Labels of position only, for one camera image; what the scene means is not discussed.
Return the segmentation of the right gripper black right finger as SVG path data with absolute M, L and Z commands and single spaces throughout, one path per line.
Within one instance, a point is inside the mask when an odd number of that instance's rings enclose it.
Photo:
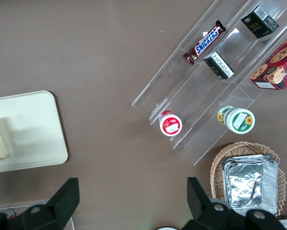
M 284 230 L 271 213 L 252 209 L 242 216 L 218 201 L 212 202 L 196 177 L 187 178 L 187 202 L 193 218 L 184 230 Z

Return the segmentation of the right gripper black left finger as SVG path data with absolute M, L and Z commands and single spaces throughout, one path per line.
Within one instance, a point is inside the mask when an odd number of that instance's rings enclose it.
M 79 180 L 69 178 L 47 201 L 13 219 L 0 213 L 0 230 L 63 230 L 80 202 Z

